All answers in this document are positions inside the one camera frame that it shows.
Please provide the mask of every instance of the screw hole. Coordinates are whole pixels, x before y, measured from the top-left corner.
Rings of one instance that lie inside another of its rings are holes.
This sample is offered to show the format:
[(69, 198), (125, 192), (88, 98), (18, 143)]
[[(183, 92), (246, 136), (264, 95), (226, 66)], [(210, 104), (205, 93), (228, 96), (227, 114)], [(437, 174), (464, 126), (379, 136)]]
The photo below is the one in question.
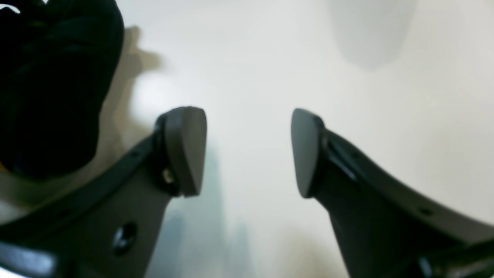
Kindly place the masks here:
[(418, 211), (425, 216), (432, 216), (434, 213), (430, 209), (419, 208)]
[(127, 253), (137, 239), (137, 225), (128, 223), (121, 226), (113, 238), (113, 251), (115, 255), (122, 256)]

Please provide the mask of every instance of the black plastic part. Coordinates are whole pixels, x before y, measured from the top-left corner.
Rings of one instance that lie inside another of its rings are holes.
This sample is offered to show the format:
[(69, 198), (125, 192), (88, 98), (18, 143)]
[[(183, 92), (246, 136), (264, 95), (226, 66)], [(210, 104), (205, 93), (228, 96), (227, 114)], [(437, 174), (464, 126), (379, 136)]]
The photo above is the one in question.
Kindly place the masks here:
[[(493, 227), (406, 187), (326, 130), (316, 115), (297, 109), (294, 122), (309, 127), (305, 132), (311, 138), (304, 142), (300, 139), (304, 134), (292, 130), (299, 189), (302, 196), (314, 196), (328, 210), (352, 278), (494, 275)], [(304, 149), (310, 155), (300, 155)], [(297, 162), (300, 157), (306, 160)]]
[[(177, 111), (187, 116), (191, 107)], [(165, 136), (167, 132), (193, 134), (194, 131), (188, 129), (199, 128), (206, 120), (204, 118), (204, 122), (184, 126), (169, 125), (169, 119), (165, 119), (164, 123)], [(53, 262), (60, 262), (53, 271), (57, 274), (63, 272), (63, 275), (53, 277), (143, 277), (158, 238), (165, 208), (172, 198), (161, 185), (164, 183), (162, 172), (170, 167), (175, 157), (169, 153), (157, 153), (156, 137), (159, 138), (154, 132), (90, 184), (22, 219), (0, 226), (0, 241), (16, 245), (20, 248), (18, 250), (40, 250), (39, 254), (47, 254), (46, 258), (51, 256)], [(197, 147), (199, 151), (205, 151), (206, 135), (192, 143), (200, 145)], [(163, 159), (157, 160), (160, 156), (164, 156)], [(177, 164), (177, 167), (204, 166), (204, 154), (179, 159), (190, 157), (202, 158), (202, 161), (186, 161)], [(185, 175), (198, 169), (174, 168), (173, 171), (182, 171)], [(173, 175), (184, 178), (175, 172)], [(3, 255), (9, 257), (0, 248), (0, 266), (18, 274), (30, 273), (31, 266), (26, 265), (22, 257), (8, 261), (2, 260)]]
[(174, 184), (163, 184), (170, 194), (188, 197), (201, 193), (206, 134), (206, 114), (199, 108), (180, 107), (156, 121), (154, 148), (159, 154), (157, 165), (163, 167), (168, 163), (175, 179)]

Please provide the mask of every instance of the white surface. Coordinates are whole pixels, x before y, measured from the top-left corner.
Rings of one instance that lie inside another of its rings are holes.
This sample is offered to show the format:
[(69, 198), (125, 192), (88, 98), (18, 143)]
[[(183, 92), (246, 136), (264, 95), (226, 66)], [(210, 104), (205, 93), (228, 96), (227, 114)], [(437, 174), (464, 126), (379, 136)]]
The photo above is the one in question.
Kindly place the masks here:
[(326, 211), (297, 191), (296, 107), (414, 189), (494, 223), (494, 0), (118, 4), (126, 46), (81, 175), (171, 108), (208, 120), (202, 195), (171, 202), (147, 278), (347, 277)]

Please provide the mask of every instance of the black fabric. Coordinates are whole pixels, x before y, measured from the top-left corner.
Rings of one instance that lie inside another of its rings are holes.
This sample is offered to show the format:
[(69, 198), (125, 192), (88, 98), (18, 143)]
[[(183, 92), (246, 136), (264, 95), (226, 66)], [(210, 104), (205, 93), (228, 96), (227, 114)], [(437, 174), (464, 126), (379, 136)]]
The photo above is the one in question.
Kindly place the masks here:
[(0, 0), (0, 161), (45, 179), (95, 155), (122, 50), (115, 0)]

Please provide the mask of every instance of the black bag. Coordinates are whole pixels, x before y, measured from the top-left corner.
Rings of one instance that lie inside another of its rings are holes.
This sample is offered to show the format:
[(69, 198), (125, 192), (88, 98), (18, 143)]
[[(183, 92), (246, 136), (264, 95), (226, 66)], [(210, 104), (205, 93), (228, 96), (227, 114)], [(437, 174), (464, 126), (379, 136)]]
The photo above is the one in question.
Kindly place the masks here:
[(95, 155), (122, 50), (115, 0), (0, 0), (0, 162), (35, 179)]

